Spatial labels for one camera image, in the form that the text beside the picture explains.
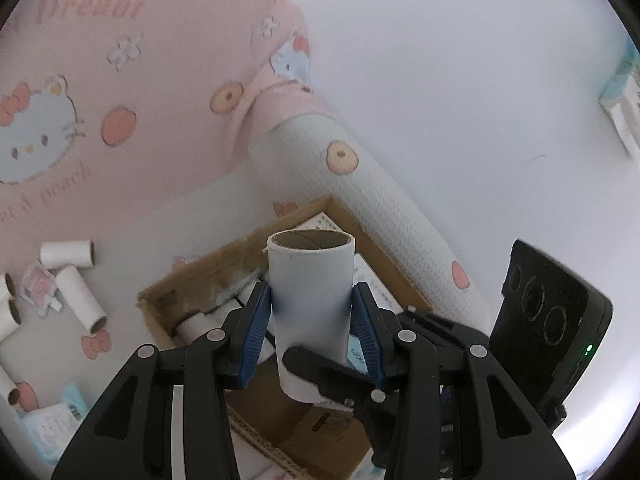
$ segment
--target textured white fabric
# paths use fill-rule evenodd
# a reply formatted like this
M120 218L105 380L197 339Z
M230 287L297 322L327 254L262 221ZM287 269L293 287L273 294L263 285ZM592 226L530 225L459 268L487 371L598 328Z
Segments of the textured white fabric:
M335 140L357 153L353 173L329 169L327 149ZM302 204L322 195L337 196L393 256L436 313L490 332L490 310L478 290L473 284L464 289L454 284L456 257L442 236L337 121L320 115L289 120L255 139L250 156L263 183L273 190L274 201Z

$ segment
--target black electronic device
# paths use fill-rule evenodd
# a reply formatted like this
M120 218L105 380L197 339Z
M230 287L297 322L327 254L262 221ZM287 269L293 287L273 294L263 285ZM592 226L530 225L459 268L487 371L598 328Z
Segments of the black electronic device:
M609 299L542 251L516 240L491 352L551 428L600 346Z

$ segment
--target open cardboard box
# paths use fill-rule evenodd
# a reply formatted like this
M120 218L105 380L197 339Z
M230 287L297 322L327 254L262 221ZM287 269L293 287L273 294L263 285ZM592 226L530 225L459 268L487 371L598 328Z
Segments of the open cardboard box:
M145 322L160 349L172 348L176 327L211 309L210 298L239 276L267 270L267 238L324 212L356 239L360 253L398 303L432 310L393 260L363 231L358 219L335 198L321 198L190 263L138 297ZM231 427L294 478L347 480L369 450L362 425L350 412L318 408L287 397L280 389L275 356L258 366L248 387L226 394Z

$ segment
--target hello kitty blanket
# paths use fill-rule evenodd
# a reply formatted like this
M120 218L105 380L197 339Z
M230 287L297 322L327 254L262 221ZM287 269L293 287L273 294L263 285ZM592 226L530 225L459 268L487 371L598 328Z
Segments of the hello kitty blanket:
M0 34L0 269L101 239L322 112L284 0L21 0Z

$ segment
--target red bow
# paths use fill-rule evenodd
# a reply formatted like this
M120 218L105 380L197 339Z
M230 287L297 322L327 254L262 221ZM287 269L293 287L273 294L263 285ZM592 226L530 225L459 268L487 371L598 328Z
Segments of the red bow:
M5 96L0 101L0 126L11 126L14 123L14 115L23 112L31 102L31 91L27 83L20 83L14 89L14 93Z
M83 335L80 344L84 355L89 359L95 359L100 352L111 350L111 337L106 330L98 330L94 336Z

